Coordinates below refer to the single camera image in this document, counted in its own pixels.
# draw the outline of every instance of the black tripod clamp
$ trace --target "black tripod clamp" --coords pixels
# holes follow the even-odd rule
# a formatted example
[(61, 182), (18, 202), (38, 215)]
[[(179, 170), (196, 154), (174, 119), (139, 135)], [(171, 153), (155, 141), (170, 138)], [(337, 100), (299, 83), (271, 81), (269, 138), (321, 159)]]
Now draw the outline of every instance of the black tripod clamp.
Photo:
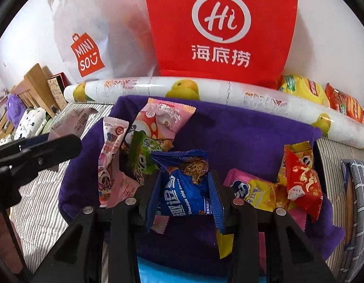
[[(220, 229), (224, 234), (234, 234), (228, 282), (258, 282), (259, 232), (264, 232), (266, 237), (268, 282), (336, 282), (319, 252), (284, 209), (277, 208), (273, 212), (255, 209), (235, 198), (230, 188), (223, 187), (215, 171), (209, 173), (213, 181), (210, 196), (211, 191), (215, 191), (222, 207), (216, 214), (213, 210), (216, 225), (220, 226), (221, 217)], [(158, 181), (159, 174), (154, 173), (146, 185), (137, 189), (133, 198), (127, 198), (114, 208), (85, 207), (45, 257), (32, 282), (101, 282), (106, 230), (111, 233), (110, 282), (140, 282), (135, 234), (149, 231), (149, 223), (153, 223), (155, 199), (161, 193)]]
[(0, 211), (21, 201), (18, 189), (38, 173), (80, 154), (81, 140), (75, 135), (47, 141), (49, 135), (20, 139), (0, 146)]

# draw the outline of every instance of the chocolate chip cookie package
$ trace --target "chocolate chip cookie package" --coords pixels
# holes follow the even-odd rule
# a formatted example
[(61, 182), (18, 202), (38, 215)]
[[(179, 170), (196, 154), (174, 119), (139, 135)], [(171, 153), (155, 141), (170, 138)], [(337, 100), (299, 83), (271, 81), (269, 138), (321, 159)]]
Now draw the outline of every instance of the chocolate chip cookie package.
[(208, 152), (153, 151), (151, 158), (161, 170), (161, 195), (157, 215), (211, 214), (208, 190)]

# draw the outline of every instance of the candy wrapper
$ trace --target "candy wrapper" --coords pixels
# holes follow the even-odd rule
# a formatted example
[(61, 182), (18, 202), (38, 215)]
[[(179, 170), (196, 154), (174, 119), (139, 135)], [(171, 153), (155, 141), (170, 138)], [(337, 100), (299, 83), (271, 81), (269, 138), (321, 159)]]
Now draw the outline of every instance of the candy wrapper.
[(299, 75), (284, 75), (279, 79), (279, 90), (290, 95), (310, 100), (311, 102), (330, 107), (327, 96), (318, 83)]
[(162, 194), (158, 215), (211, 214), (208, 190), (208, 153), (153, 151), (151, 158), (161, 170)]
[[(97, 111), (94, 108), (77, 108), (70, 111), (52, 126), (47, 140), (50, 141), (69, 134), (81, 137), (91, 114), (97, 114)], [(59, 165), (50, 168), (50, 170), (58, 172)]]
[(364, 112), (355, 98), (333, 88), (330, 84), (326, 85), (325, 92), (332, 109), (364, 124)]
[(143, 131), (146, 136), (154, 140), (172, 142), (176, 133), (186, 124), (195, 110), (196, 108), (185, 104), (149, 98), (127, 133), (123, 149), (129, 152), (134, 131)]
[(285, 168), (287, 173), (288, 199), (294, 201), (316, 222), (322, 206), (322, 189), (318, 175), (312, 168), (301, 162), (288, 148)]
[(113, 118), (103, 118), (103, 144), (98, 158), (98, 195), (101, 206), (106, 206), (110, 198), (115, 176), (119, 171), (119, 147), (128, 129), (128, 122)]
[[(255, 177), (238, 169), (231, 169), (223, 183), (230, 186), (236, 198), (243, 198), (257, 209), (272, 212), (275, 208), (284, 208), (297, 222), (302, 230), (305, 229), (306, 213), (296, 207), (287, 198), (286, 186), (274, 184)], [(228, 256), (233, 248), (233, 234), (223, 235), (216, 230), (217, 246), (220, 258)], [(266, 272), (266, 241), (264, 233), (259, 233), (259, 261)]]
[[(140, 184), (134, 179), (127, 177), (122, 171), (118, 171), (115, 176), (114, 185), (111, 188), (110, 198), (107, 201), (106, 207), (113, 208), (119, 202), (133, 197), (139, 186)], [(156, 215), (151, 229), (159, 234), (164, 234), (168, 221), (169, 216)]]
[(298, 156), (301, 162), (305, 163), (308, 167), (313, 168), (313, 150), (309, 142), (299, 142), (297, 144), (287, 144), (284, 146), (284, 155), (282, 157), (281, 166), (277, 175), (277, 183), (287, 186), (287, 174), (285, 172), (285, 153), (286, 149), (292, 151)]
[(128, 167), (132, 169), (135, 179), (144, 185), (144, 176), (155, 171), (157, 165), (151, 159), (152, 151), (168, 151), (173, 147), (170, 140), (154, 140), (149, 138), (143, 131), (134, 131), (130, 153), (128, 156)]
[(238, 169), (231, 169), (224, 186), (231, 187), (236, 198), (242, 198), (257, 209), (272, 212), (275, 208), (288, 209), (285, 186), (265, 181)]

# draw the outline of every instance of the yellow biscuit package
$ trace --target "yellow biscuit package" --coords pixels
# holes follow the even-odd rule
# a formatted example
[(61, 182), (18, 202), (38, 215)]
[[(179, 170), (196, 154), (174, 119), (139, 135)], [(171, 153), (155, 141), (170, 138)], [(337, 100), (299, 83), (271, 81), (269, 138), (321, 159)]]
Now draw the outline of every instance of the yellow biscuit package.
[(318, 83), (299, 75), (284, 75), (279, 79), (279, 90), (320, 105), (330, 107), (327, 95)]
[[(238, 169), (228, 172), (223, 185), (231, 187), (236, 198), (242, 198), (257, 209), (269, 212), (275, 208), (289, 209), (286, 186), (265, 181)], [(223, 235), (216, 229), (220, 258), (232, 252), (233, 237), (233, 234)]]
[(299, 142), (297, 144), (286, 144), (284, 146), (284, 155), (282, 157), (281, 166), (277, 175), (277, 183), (282, 186), (287, 186), (287, 175), (285, 171), (285, 150), (288, 148), (295, 155), (298, 156), (299, 160), (306, 164), (309, 168), (313, 168), (313, 149), (311, 149), (308, 141)]

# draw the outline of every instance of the hi logo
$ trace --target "hi logo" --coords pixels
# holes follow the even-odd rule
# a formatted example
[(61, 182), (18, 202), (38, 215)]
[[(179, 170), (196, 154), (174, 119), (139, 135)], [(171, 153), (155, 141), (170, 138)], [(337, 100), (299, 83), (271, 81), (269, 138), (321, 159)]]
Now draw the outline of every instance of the hi logo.
[(191, 16), (200, 34), (222, 44), (242, 39), (251, 25), (250, 11), (242, 0), (196, 0)]

